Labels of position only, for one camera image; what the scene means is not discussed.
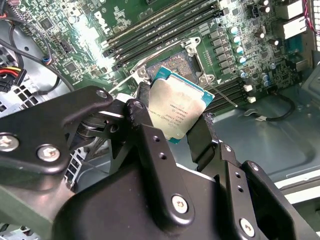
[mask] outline black metal arm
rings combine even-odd
[[[91,86],[0,119],[0,137],[19,142],[0,152],[0,185],[54,189],[70,151],[100,137],[109,139],[111,176],[65,203],[54,240],[318,239],[260,166],[240,164],[219,141],[210,115],[187,138],[198,172],[214,179],[177,167],[148,114],[149,89],[141,84],[123,103]],[[43,156],[44,146],[55,151]]]

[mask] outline screw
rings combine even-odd
[[[106,99],[108,97],[108,95],[106,94],[105,91],[102,91],[102,90],[97,90],[96,91],[96,94],[100,97],[100,98],[103,98],[103,99]]]
[[[47,145],[40,147],[37,155],[43,161],[54,162],[60,157],[60,151],[52,145]]]
[[[255,230],[254,227],[251,225],[250,222],[248,222],[247,219],[245,218],[241,218],[240,219],[240,226],[242,228],[242,230],[251,238],[254,237],[255,235]]]
[[[0,151],[11,152],[19,146],[19,141],[14,136],[2,135],[0,136]]]
[[[228,145],[224,145],[225,149],[228,151],[228,152],[231,152],[231,148],[228,146]]]
[[[257,165],[255,165],[254,163],[251,163],[251,166],[253,167],[253,169],[255,171],[259,171],[259,168],[257,167]]]
[[[138,101],[134,101],[133,104],[134,104],[136,107],[140,108],[140,109],[143,109],[143,108],[144,108],[144,106],[143,106],[140,102],[138,102]]]
[[[174,209],[180,214],[185,214],[188,211],[188,204],[181,196],[174,195],[172,197],[172,204]]]

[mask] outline black ram slot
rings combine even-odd
[[[242,96],[243,93],[241,91],[235,91],[233,93],[230,93],[229,95],[227,95],[228,99],[232,100],[233,98],[235,98],[235,96]],[[227,102],[227,100],[225,100],[224,98],[218,99],[218,100],[213,100],[208,107],[210,106],[218,106],[220,104],[223,104]]]
[[[239,103],[242,103],[245,101],[245,98],[243,95],[236,95],[236,96],[233,96],[231,98],[229,98],[231,101],[233,101],[234,103],[236,104],[239,104]],[[228,101],[225,101],[225,102],[222,102],[220,104],[217,104],[217,105],[212,105],[212,106],[208,106],[204,112],[205,113],[215,113],[219,110],[223,110],[225,108],[228,108],[232,106]]]
[[[172,7],[173,5],[176,5],[176,4],[178,4],[178,1],[173,1],[173,2],[171,2],[169,5],[167,5],[162,11],[164,11],[164,10],[166,10],[166,9]],[[112,37],[110,37],[110,38],[108,39],[108,41],[111,42],[113,39],[117,38],[118,36],[120,36],[120,35],[123,34],[124,32],[129,33],[132,29],[134,29],[137,25],[141,24],[142,22],[149,22],[150,19],[153,18],[153,15],[151,15],[150,18],[148,18],[148,19],[143,19],[143,20],[141,20],[140,22],[137,22],[136,24],[133,24],[133,25],[127,27],[124,31],[121,31],[121,32],[113,35]]]
[[[228,90],[227,92],[223,92],[223,94],[228,97],[229,95],[232,95],[232,94],[238,93],[238,92],[241,92],[241,89],[235,88],[235,89]],[[216,94],[212,104],[216,101],[219,101],[219,100],[225,100],[225,98],[219,94]]]
[[[189,10],[193,9],[197,5],[202,4],[205,1],[206,0],[196,1],[196,2],[188,5],[186,8],[182,8],[182,9],[176,11],[176,12],[173,12],[173,14],[170,14],[168,17],[165,17],[164,19],[161,19],[159,22],[156,22],[154,25],[150,25],[150,26],[148,26],[146,28],[141,27],[138,31],[136,31],[130,37],[128,37],[128,38],[126,38],[126,39],[124,39],[122,41],[115,42],[113,44],[111,43],[110,44],[111,49],[108,49],[107,51],[109,52],[109,54],[112,54],[114,49],[117,49],[117,48],[119,48],[119,47],[121,47],[121,46],[123,46],[123,45],[125,45],[125,44],[127,44],[129,42],[131,42],[132,40],[139,38],[141,35],[146,34],[146,33],[150,32],[151,30],[154,30],[154,29],[166,24],[168,21],[171,21],[173,15],[174,16],[179,16],[179,15],[185,14]]]
[[[225,14],[225,12],[229,12],[229,10],[219,10],[219,11],[215,11],[213,13],[210,13],[208,16],[205,16],[203,19],[200,19],[198,21],[195,21],[192,24],[189,24],[183,28],[181,28],[179,31],[174,32],[173,34],[168,35],[167,37],[163,38],[162,40],[158,40],[155,43],[140,49],[138,52],[133,53],[131,55],[126,56],[124,59],[121,59],[116,66],[113,67],[113,70],[118,70],[120,68],[122,68],[126,63],[130,62],[133,59],[136,59],[138,56],[145,54],[147,51],[150,51],[154,48],[157,48],[159,46],[161,46],[162,44],[166,43],[167,41],[178,37],[179,35],[185,33],[186,31],[189,31],[197,26],[200,26],[203,23],[206,23],[207,21],[209,21],[212,18],[217,18],[217,17],[221,17]]]
[[[187,21],[191,21],[195,17],[197,17],[197,16],[199,16],[201,14],[205,14],[205,13],[211,11],[211,10],[212,10],[211,6],[208,6],[205,9],[202,9],[202,11],[200,11],[200,12],[194,12],[193,14],[189,15],[185,19],[180,19],[176,23],[176,25],[169,25],[168,26],[169,28],[165,28],[165,29],[161,30],[160,32],[154,32],[153,34],[151,34],[150,36],[147,36],[147,37],[144,36],[145,39],[139,39],[139,41],[136,41],[133,45],[130,45],[127,48],[121,49],[120,51],[115,51],[114,54],[116,54],[117,56],[121,56],[121,55],[123,56],[126,53],[138,48],[139,46],[142,46],[144,44],[148,44],[148,42],[152,41],[153,39],[155,39],[157,37],[161,37],[161,36],[164,36],[166,34],[169,34],[174,29],[183,28]]]
[[[196,12],[190,14],[187,17],[181,18],[180,20],[178,20],[177,22],[172,23],[171,25],[168,25],[166,28],[161,29],[159,32],[154,32],[151,35],[145,35],[145,36],[142,36],[142,34],[139,34],[139,36],[137,36],[137,37],[141,37],[141,38],[139,38],[137,41],[135,41],[135,43],[133,45],[130,45],[130,46],[126,47],[126,48],[123,48],[120,51],[116,51],[116,48],[117,48],[116,46],[112,47],[111,49],[108,49],[107,51],[108,51],[108,53],[114,53],[114,54],[117,54],[117,55],[124,55],[127,52],[130,52],[130,51],[136,49],[138,46],[141,46],[143,44],[147,44],[149,41],[152,41],[156,37],[159,37],[161,35],[169,33],[170,31],[172,31],[172,29],[178,28],[177,26],[179,26],[181,24],[184,24],[185,22],[187,22],[189,20],[192,20],[193,18],[195,18],[195,17],[197,17],[199,15],[205,14],[205,13],[211,11],[211,10],[212,10],[212,6],[207,6],[205,8],[200,9],[199,11],[196,11]]]

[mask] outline green circuit board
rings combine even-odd
[[[244,71],[259,98],[269,87],[286,88],[300,81],[288,61],[299,58],[303,47],[299,35],[283,40],[274,33],[278,21],[274,3],[269,4],[269,13],[253,17],[250,6],[257,5],[256,0],[22,0],[12,10],[42,31],[54,67],[76,89],[97,85],[109,91],[130,76],[140,60],[178,41],[199,38],[198,61],[188,58],[187,50],[177,44],[147,61],[147,73],[163,61],[177,64],[186,56],[182,60],[186,64],[176,70],[188,70],[196,83],[203,74],[200,65],[205,74],[214,76],[211,85],[216,87],[239,78]],[[259,31],[265,38],[257,38]],[[25,32],[44,49],[36,34]],[[274,46],[269,40],[280,44]],[[237,47],[243,52],[237,53]],[[241,57],[246,61],[240,63]],[[262,74],[268,75],[267,83],[262,82]],[[136,88],[137,81],[131,78],[114,93],[133,94]]]

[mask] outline black cable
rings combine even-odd
[[[9,29],[9,40],[10,40],[10,44],[13,46],[13,47],[17,47],[16,45],[16,42],[15,42],[15,39],[14,39],[14,32],[15,32],[15,28],[16,28],[16,25],[12,24],[10,26],[10,29]],[[18,63],[18,67],[20,69],[23,69],[24,66],[25,66],[25,63],[24,63],[24,60],[22,58],[22,56],[18,53],[14,53],[15,54],[15,58],[16,58],[16,61]]]
[[[283,114],[282,116],[277,116],[277,117],[266,117],[265,120],[267,122],[280,122],[280,121],[283,121],[285,120],[287,117],[289,117],[295,110],[296,110],[296,104],[294,103],[294,101],[292,101],[290,98],[286,97],[286,96],[283,96],[279,93],[272,93],[273,96],[275,97],[278,97],[280,98],[281,100],[287,102],[290,104],[290,109],[285,113]],[[248,111],[249,109],[247,108],[244,108],[244,107],[240,107],[239,109],[242,109],[244,111]],[[250,114],[251,117],[254,117],[254,118],[260,118],[261,114],[257,113],[257,112],[253,112]]]
[[[57,76],[55,80],[55,84],[49,89],[49,90],[39,90],[34,92],[32,95],[34,96],[41,96],[41,95],[47,95],[48,93],[51,93],[53,90],[55,90],[60,83],[60,78]]]
[[[40,37],[42,38],[42,40],[43,40],[43,42],[44,42],[44,45],[45,45],[46,50],[47,50],[47,53],[48,53],[48,57],[49,57],[50,59],[52,59],[51,50],[50,50],[49,44],[48,44],[45,36],[44,36],[44,35],[41,33],[41,31],[39,31],[35,26],[33,26],[32,24],[30,24],[30,23],[28,23],[28,22],[26,22],[26,21],[23,21],[23,20],[21,20],[21,19],[19,19],[19,18],[10,17],[10,16],[8,16],[8,17],[2,17],[2,18],[0,18],[0,21],[13,21],[13,22],[16,22],[16,23],[21,23],[21,24],[27,25],[29,28],[35,30],[35,31],[40,35]]]
[[[278,116],[278,117],[267,117],[265,120],[268,122],[279,122],[279,121],[283,121],[285,120],[287,117],[289,117],[295,110],[296,110],[296,104],[294,103],[294,101],[292,101],[290,98],[283,96],[279,93],[274,93],[274,96],[277,96],[278,98],[280,98],[281,100],[287,102],[290,104],[290,109],[282,116]]]
[[[5,14],[6,0],[0,0],[0,16]]]
[[[39,58],[32,56],[20,49],[17,49],[16,47],[11,46],[9,43],[7,43],[6,41],[4,41],[3,39],[0,38],[0,45],[4,46],[7,49],[10,49],[12,51],[14,51],[15,53],[18,53],[28,59],[31,59],[32,61],[41,64],[42,66],[46,67],[47,69],[49,69],[51,72],[53,72],[55,75],[57,75],[57,77],[59,77],[61,79],[61,81],[64,82],[64,84],[68,87],[68,89],[72,92],[75,90],[74,86],[62,75],[60,74],[55,68],[49,66],[49,65],[45,65],[42,60],[40,60]]]

